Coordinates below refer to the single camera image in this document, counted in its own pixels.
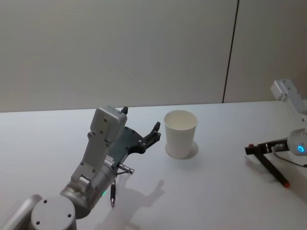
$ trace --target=white wall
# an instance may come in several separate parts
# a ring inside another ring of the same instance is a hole
[[[225,102],[274,100],[282,78],[307,98],[307,1],[240,0]]]
[[[236,0],[1,0],[0,112],[222,101]]]

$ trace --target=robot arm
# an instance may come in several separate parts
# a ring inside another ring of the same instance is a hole
[[[300,121],[307,125],[307,107],[300,93],[290,79],[276,80],[271,91],[277,100],[287,102],[297,111]],[[294,130],[287,140],[290,151],[297,156],[307,155],[307,130],[306,127]]]
[[[160,140],[157,122],[150,134],[140,136],[125,127],[128,108],[96,109],[89,142],[71,180],[59,196],[43,200],[39,195],[27,199],[0,227],[1,230],[76,230],[76,220],[86,217],[107,190],[118,169],[131,153],[145,153]]]

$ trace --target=cable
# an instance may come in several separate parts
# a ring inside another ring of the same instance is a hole
[[[118,173],[116,174],[116,176],[122,175],[122,174],[125,174],[125,173],[127,173],[127,172],[118,172]]]
[[[283,161],[286,161],[286,162],[288,162],[288,163],[290,163],[290,164],[294,164],[294,165],[299,166],[299,167],[302,167],[302,168],[307,168],[307,164],[298,164],[298,163],[295,163],[295,162],[293,162],[293,161],[290,161],[290,160],[288,160],[288,159],[286,159],[286,158],[283,158],[283,157],[278,156],[278,155],[276,154],[276,150],[275,150],[275,147],[274,147],[274,146],[272,147],[272,152],[273,152],[273,154],[274,154],[275,157],[277,157],[277,158],[279,158],[279,159],[281,159],[281,160],[283,160]]]

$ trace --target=table surface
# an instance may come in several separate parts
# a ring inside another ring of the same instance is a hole
[[[146,135],[164,115],[185,109],[198,119],[199,152],[175,160],[161,140],[125,164],[117,202],[109,189],[81,230],[301,230],[307,220],[307,170],[272,159],[290,181],[283,188],[244,147],[288,136],[300,128],[282,102],[130,108],[127,126]],[[32,194],[56,196],[70,180],[87,145],[94,110],[0,114],[0,223]],[[283,156],[306,163],[304,157]]]

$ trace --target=black bracket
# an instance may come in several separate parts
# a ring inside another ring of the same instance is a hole
[[[254,155],[263,166],[285,187],[288,188],[290,186],[289,181],[282,175],[282,173],[264,156],[266,153],[272,152],[272,147],[282,144],[284,148],[282,150],[277,150],[276,152],[280,151],[289,151],[287,139],[275,140],[266,143],[258,144],[254,146],[250,144],[248,147],[245,148],[246,155]]]
[[[128,113],[128,107],[121,110],[122,113]],[[160,140],[159,133],[160,122],[157,122],[152,131],[145,137],[142,137],[136,131],[125,127],[119,139],[110,148],[108,158],[112,160],[112,168],[117,172],[120,164],[132,153],[143,154],[154,143]]]

